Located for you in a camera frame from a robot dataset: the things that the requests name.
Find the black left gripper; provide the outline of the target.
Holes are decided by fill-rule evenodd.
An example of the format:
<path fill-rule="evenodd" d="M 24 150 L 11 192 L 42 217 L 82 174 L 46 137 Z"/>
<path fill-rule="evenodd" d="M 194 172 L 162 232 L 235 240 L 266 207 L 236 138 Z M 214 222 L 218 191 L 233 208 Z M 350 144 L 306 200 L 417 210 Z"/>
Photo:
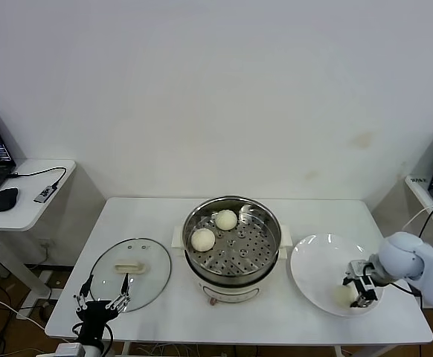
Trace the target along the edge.
<path fill-rule="evenodd" d="M 110 341 L 114 340 L 109 322 L 116 319 L 119 312 L 123 312 L 130 301 L 129 274 L 125 274 L 121 292 L 112 302 L 100 300 L 86 303 L 92 280 L 93 275 L 90 274 L 80 287 L 79 292 L 74 295 L 77 304 L 76 313 L 80 319 L 80 322 L 75 325 L 80 328 L 77 333 L 77 341 L 83 345 L 102 345 L 105 330 L 109 334 Z"/>

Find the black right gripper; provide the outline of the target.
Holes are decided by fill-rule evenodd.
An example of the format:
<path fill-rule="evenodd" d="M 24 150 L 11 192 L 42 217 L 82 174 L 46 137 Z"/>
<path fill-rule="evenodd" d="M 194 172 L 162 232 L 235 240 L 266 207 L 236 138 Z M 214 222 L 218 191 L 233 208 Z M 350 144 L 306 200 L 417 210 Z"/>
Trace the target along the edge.
<path fill-rule="evenodd" d="M 364 277 L 354 279 L 346 276 L 342 282 L 343 286 L 352 286 L 356 295 L 350 304 L 351 308 L 367 308 L 376 301 L 376 288 L 379 286 L 379 275 L 375 265 L 371 262 L 365 263 Z"/>

